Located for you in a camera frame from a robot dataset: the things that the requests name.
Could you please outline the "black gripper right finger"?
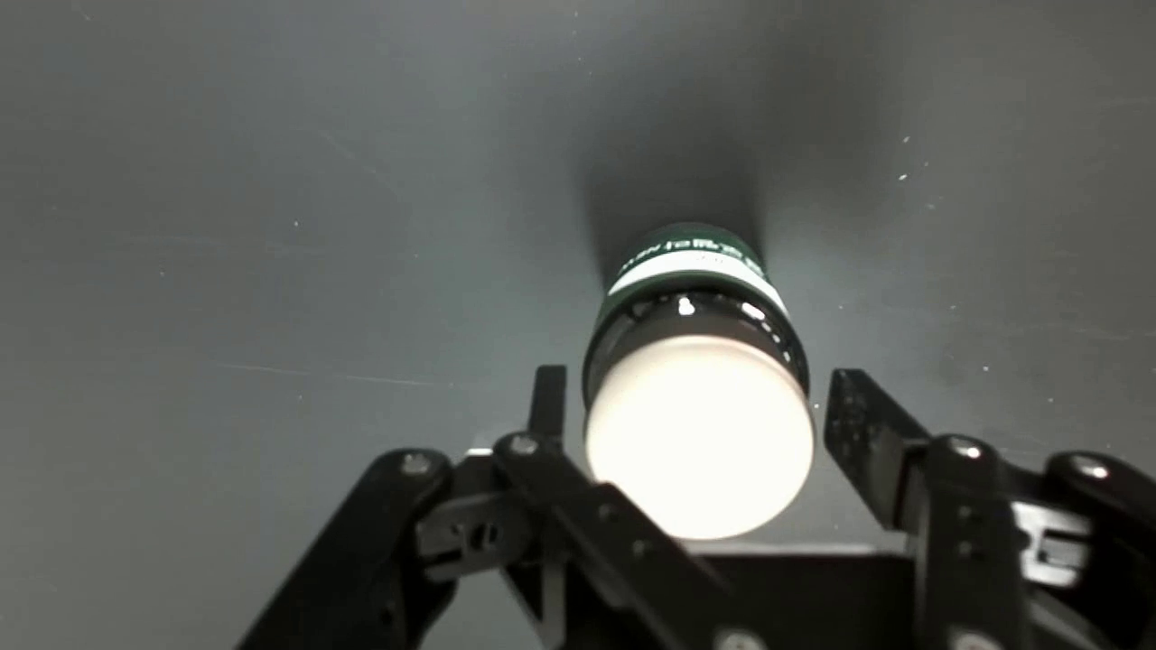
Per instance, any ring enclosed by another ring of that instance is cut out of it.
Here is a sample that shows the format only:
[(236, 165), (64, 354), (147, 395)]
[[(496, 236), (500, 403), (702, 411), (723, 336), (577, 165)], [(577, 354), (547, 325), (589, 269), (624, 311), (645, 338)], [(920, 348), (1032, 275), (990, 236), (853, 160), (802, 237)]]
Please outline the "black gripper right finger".
[(830, 374), (824, 448), (911, 540), (917, 650), (1156, 650), (1153, 472), (1101, 450), (1024, 468), (865, 367)]

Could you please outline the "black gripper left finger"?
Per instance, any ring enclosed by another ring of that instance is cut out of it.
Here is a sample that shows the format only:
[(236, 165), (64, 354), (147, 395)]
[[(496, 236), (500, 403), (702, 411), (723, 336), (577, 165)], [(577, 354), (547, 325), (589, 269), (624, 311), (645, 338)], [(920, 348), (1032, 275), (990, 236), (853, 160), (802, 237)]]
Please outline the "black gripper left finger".
[(713, 650), (732, 592), (561, 448), (567, 367), (527, 426), (453, 463), (378, 455), (239, 650), (419, 650), (469, 575), (500, 569), (547, 650)]

